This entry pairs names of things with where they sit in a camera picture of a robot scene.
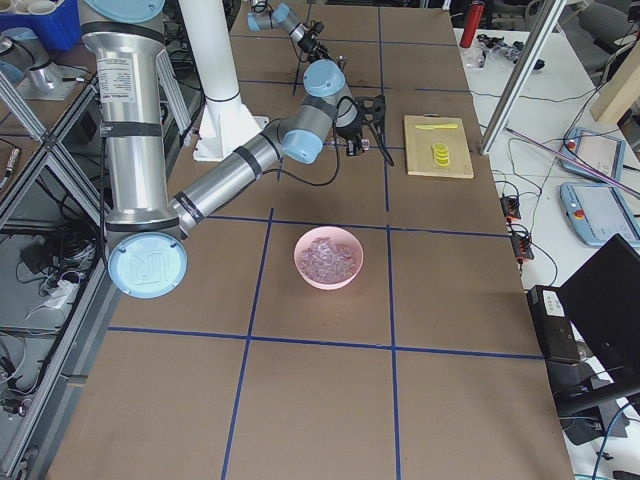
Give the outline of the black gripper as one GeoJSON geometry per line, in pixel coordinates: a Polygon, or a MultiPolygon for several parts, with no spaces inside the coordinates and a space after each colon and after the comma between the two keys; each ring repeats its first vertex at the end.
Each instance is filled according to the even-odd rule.
{"type": "Polygon", "coordinates": [[[325,48],[316,38],[316,34],[309,30],[304,33],[301,40],[297,42],[298,47],[307,58],[324,58],[325,48]]]}
{"type": "Polygon", "coordinates": [[[333,132],[347,142],[347,155],[361,154],[360,142],[363,139],[365,118],[365,97],[343,95],[336,105],[337,117],[333,132]]]}

